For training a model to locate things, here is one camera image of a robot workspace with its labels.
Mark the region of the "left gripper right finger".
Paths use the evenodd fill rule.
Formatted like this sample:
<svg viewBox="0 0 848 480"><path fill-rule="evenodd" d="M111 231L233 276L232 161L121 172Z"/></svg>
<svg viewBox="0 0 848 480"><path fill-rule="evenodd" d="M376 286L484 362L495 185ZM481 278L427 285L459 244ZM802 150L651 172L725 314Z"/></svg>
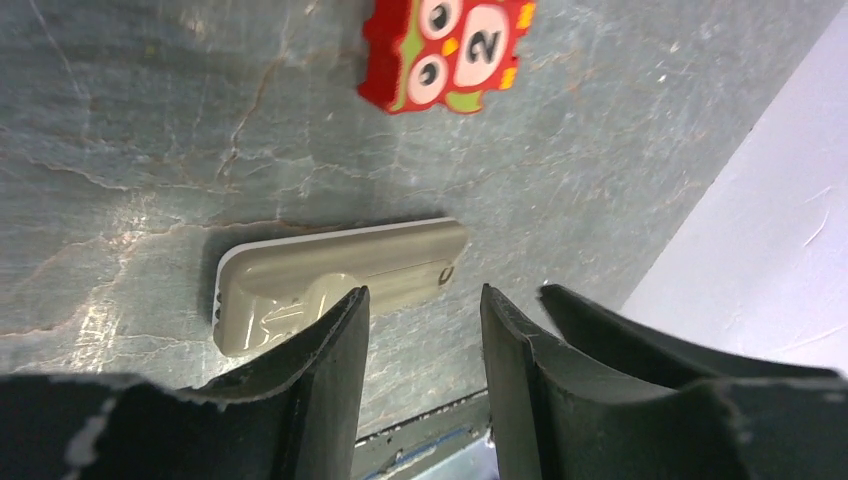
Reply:
<svg viewBox="0 0 848 480"><path fill-rule="evenodd" d="M532 322L484 286L483 357L504 479L843 479L847 381L700 346L563 286Z"/></svg>

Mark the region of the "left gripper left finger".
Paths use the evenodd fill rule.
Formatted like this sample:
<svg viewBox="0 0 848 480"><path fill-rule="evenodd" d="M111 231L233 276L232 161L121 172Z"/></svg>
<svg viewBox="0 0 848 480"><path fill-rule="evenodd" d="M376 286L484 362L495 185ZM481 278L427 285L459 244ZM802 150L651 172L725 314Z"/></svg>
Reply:
<svg viewBox="0 0 848 480"><path fill-rule="evenodd" d="M347 479L369 342L357 287L199 389L135 374L1 379L5 479Z"/></svg>

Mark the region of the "beige remote control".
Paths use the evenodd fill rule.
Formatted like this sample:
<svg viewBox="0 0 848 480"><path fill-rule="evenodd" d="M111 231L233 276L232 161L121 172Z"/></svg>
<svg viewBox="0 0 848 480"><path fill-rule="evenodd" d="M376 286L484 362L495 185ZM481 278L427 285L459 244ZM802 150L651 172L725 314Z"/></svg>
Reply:
<svg viewBox="0 0 848 480"><path fill-rule="evenodd" d="M376 315L429 301L468 241L468 229L444 217L237 245L217 266L214 342L227 357L265 352L362 286Z"/></svg>

